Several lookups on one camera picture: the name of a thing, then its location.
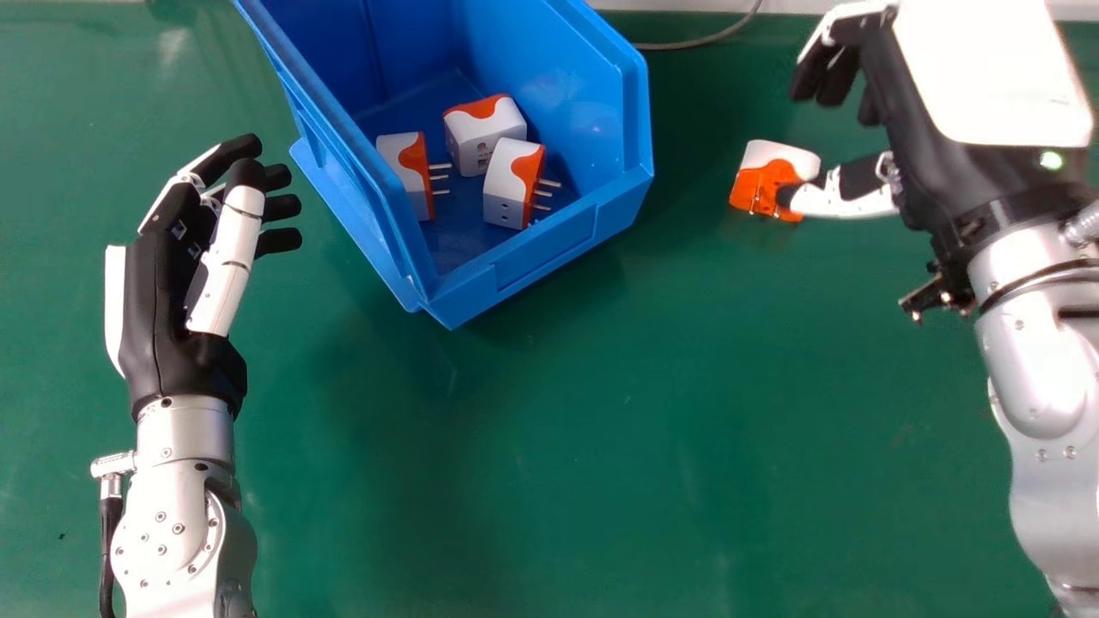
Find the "robotic hand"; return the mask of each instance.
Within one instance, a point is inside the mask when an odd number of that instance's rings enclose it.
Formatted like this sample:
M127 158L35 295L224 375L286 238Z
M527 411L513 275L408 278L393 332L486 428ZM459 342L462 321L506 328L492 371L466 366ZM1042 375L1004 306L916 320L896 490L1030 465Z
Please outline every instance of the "robotic hand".
M790 95L834 107L859 71L858 120L882 125L891 152L818 178L811 161L803 174L787 163L769 173L795 176L774 201L790 216L892 212L931 235L933 278L901 307L918 322L979 314L1015 533L1066 615L1099 616L1099 202L1079 77L1042 0L836 7Z
M107 347L130 389L137 444L91 464L104 618L115 578L131 618L256 615L256 538L233 454L247 368L227 335L253 262L301 246L296 229L260 230L301 212L296 196L266 197L291 178L285 165L257 163L262 150L244 135L206 152L165 185L133 244L107 250Z

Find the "white wall edge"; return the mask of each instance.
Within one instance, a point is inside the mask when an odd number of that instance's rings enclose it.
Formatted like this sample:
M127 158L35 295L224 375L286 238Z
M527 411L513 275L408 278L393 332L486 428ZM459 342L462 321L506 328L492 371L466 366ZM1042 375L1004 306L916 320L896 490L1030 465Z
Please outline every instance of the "white wall edge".
M597 9L622 11L718 11L741 13L753 0L589 0ZM764 0L765 13L821 14L840 0ZM1099 21L1099 0L1047 0L1058 20Z

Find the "green table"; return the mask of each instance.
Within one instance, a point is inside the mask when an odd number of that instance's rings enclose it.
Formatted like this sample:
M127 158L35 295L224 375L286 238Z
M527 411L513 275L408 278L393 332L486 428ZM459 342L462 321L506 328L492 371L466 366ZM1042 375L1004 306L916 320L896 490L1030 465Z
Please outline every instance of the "green table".
M636 225L459 332L404 313L298 184L307 247L260 263L234 330L263 616L1044 616L972 325L896 307L926 240L725 205L750 139L884 146L851 106L787 102L812 23L652 56ZM1097 26L1066 33L1095 95ZM274 162L296 132L221 0L3 3L0 57L0 613L91 616L87 466L134 438L103 247L209 144L255 131Z

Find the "blue container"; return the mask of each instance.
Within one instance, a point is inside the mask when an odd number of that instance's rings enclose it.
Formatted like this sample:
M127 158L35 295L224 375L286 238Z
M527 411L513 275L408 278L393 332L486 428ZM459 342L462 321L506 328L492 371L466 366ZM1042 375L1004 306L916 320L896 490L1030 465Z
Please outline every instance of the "blue container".
M645 62L582 0L235 0L286 89L290 153L408 311L449 329L624 230L653 179ZM374 147L509 93L564 184L522 232L488 225L484 178L452 174L420 223Z

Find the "green light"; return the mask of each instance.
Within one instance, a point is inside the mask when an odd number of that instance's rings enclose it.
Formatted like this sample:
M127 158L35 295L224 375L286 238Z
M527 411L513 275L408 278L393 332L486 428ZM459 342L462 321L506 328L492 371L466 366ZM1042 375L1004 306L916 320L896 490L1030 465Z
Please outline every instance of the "green light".
M1053 151L1045 151L1037 163L1050 172L1057 172L1065 166L1065 158Z

